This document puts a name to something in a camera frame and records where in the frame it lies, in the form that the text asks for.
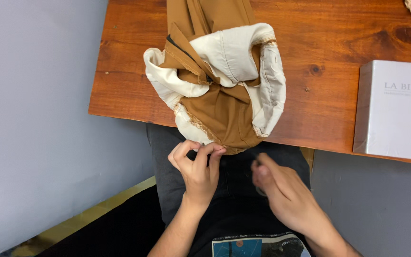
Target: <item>wood grain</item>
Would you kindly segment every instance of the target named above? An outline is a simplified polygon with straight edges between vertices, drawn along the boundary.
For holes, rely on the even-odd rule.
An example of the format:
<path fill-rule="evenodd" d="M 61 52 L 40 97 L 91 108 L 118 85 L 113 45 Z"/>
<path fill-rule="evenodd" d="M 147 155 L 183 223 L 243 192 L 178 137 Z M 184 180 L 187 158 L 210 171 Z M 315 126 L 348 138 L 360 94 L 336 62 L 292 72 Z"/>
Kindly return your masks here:
<path fill-rule="evenodd" d="M 257 21 L 275 30 L 287 84 L 284 113 L 267 140 L 352 153 L 359 67 L 374 59 L 411 62 L 403 1 L 251 4 Z M 175 126 L 142 59 L 147 48 L 163 49 L 166 34 L 165 0 L 109 1 L 90 114 Z"/>

